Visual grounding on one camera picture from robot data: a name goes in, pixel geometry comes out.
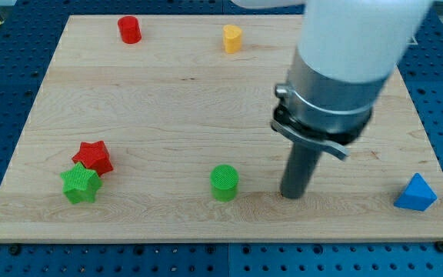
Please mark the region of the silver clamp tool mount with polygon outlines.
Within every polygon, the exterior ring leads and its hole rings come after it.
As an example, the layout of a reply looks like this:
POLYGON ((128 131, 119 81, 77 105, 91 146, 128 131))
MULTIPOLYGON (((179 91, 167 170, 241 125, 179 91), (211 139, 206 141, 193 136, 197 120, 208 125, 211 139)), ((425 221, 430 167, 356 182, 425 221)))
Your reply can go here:
POLYGON ((330 78, 295 52, 286 81, 275 86, 279 99, 271 128, 298 146, 344 160, 371 118, 386 77, 370 82, 330 78))

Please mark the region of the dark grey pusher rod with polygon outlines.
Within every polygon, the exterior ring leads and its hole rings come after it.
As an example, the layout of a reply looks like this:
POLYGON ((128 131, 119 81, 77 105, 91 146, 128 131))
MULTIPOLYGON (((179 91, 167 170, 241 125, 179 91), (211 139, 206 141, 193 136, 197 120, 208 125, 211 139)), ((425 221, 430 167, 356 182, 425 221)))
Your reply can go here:
POLYGON ((287 199, 299 199, 305 194, 321 152, 294 143, 280 183, 280 193, 287 199))

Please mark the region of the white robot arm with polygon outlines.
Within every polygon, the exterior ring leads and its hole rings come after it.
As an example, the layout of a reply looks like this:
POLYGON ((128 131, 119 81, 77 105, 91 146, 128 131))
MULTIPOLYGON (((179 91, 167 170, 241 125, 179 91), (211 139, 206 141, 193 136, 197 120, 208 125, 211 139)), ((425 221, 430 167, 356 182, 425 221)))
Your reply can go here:
POLYGON ((309 0, 271 128, 292 141, 280 193, 299 199, 323 152, 344 160, 432 0, 309 0))

